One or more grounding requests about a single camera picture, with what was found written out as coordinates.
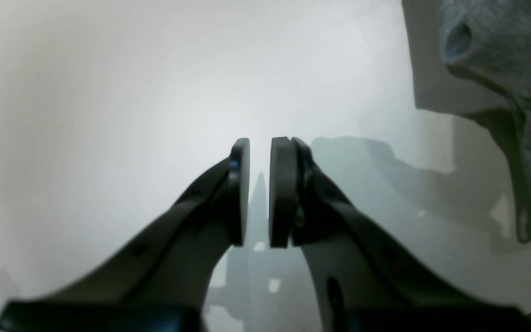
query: gray towel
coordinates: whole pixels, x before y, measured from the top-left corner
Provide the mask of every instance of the gray towel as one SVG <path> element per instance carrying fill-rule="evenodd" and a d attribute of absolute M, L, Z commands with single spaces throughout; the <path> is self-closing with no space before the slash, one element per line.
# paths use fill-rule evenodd
<path fill-rule="evenodd" d="M 531 195 L 531 0 L 442 0 L 442 59 L 507 91 Z M 531 207 L 518 238 L 531 239 Z"/>

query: white wall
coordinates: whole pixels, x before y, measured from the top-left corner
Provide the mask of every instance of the white wall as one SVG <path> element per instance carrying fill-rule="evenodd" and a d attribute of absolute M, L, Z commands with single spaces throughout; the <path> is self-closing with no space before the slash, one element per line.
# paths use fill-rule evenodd
<path fill-rule="evenodd" d="M 257 244 L 286 135 L 441 277 L 531 311 L 503 154 L 415 107 L 396 0 L 0 0 L 0 307 L 93 269 L 248 137 L 248 241 L 217 268 L 207 320 L 318 330 L 301 252 Z"/>

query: gray fabric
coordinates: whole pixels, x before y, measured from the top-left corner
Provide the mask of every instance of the gray fabric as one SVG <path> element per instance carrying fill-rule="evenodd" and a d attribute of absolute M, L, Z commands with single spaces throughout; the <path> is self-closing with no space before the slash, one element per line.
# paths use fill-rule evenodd
<path fill-rule="evenodd" d="M 508 92 L 531 195 L 531 0 L 442 0 L 442 59 Z M 531 240 L 531 206 L 518 239 Z"/>

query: black plastic part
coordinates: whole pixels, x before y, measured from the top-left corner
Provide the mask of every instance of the black plastic part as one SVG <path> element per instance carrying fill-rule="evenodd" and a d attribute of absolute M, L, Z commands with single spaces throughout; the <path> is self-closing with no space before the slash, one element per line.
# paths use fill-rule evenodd
<path fill-rule="evenodd" d="M 95 330 L 109 332 L 123 325 L 118 319 L 122 315 L 133 321 L 160 321 L 158 317 L 165 316 L 166 328 L 188 322 L 183 317 L 190 317 L 190 310 L 199 317 L 214 267 L 232 244 L 243 243 L 248 177 L 249 140 L 239 139 L 228 158 L 198 177 L 168 212 L 94 272 L 43 300 L 9 304 L 0 330 L 23 331 L 30 326 L 33 332 L 68 331 L 50 324 L 75 319 L 95 321 Z M 50 324 L 33 321 L 36 317 Z M 157 330 L 139 323 L 131 330 Z"/>
<path fill-rule="evenodd" d="M 292 191 L 270 187 L 270 202 L 274 202 L 270 205 L 270 216 L 277 217 L 274 219 L 276 225 L 288 225 L 289 228 L 281 231 L 278 234 L 280 237 L 271 246 L 284 243 L 281 237 L 286 234 L 295 246 L 302 248 L 313 278 L 325 331 L 334 329 L 334 320 L 335 328 L 348 326 L 345 331 L 368 331 L 370 326 L 362 325 L 364 321 L 378 324 L 382 321 L 378 318 L 370 320 L 374 316 L 371 313 L 384 314 L 385 320 L 393 320 L 386 322 L 386 327 L 390 327 L 415 316 L 415 311 L 419 311 L 420 315 L 415 322 L 424 321 L 425 324 L 430 322 L 433 314 L 443 314 L 452 322 L 480 322 L 485 313 L 497 313 L 494 320 L 510 315 L 522 322 L 511 331 L 527 331 L 524 329 L 529 326 L 527 319 L 515 309 L 508 311 L 483 304 L 426 269 L 352 205 L 314 163 L 310 148 L 303 141 L 292 139 L 296 157 L 292 163 L 288 162 L 293 155 L 287 151 L 289 147 L 278 143 L 285 141 L 281 138 L 275 140 L 276 144 L 272 141 L 270 183 L 283 185 L 286 179 L 280 174 L 296 174 L 297 187 L 295 197 L 290 197 Z M 274 162 L 275 155 L 278 158 L 284 155 L 284 162 Z M 280 206 L 294 206 L 295 212 L 290 213 L 289 208 L 279 211 Z M 343 322 L 343 325 L 338 326 L 337 322 Z"/>
<path fill-rule="evenodd" d="M 270 246 L 286 248 L 295 222 L 296 149 L 286 137 L 273 138 L 270 154 Z"/>

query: white backdrop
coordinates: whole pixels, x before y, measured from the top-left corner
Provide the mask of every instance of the white backdrop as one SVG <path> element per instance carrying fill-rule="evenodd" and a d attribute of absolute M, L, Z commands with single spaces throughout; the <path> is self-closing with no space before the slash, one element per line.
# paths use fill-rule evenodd
<path fill-rule="evenodd" d="M 319 330 L 301 251 L 267 249 L 274 136 L 311 144 L 438 275 L 531 311 L 504 156 L 415 107 L 397 0 L 0 0 L 0 308 L 91 271 L 248 137 L 247 244 L 215 270 L 206 319 Z"/>

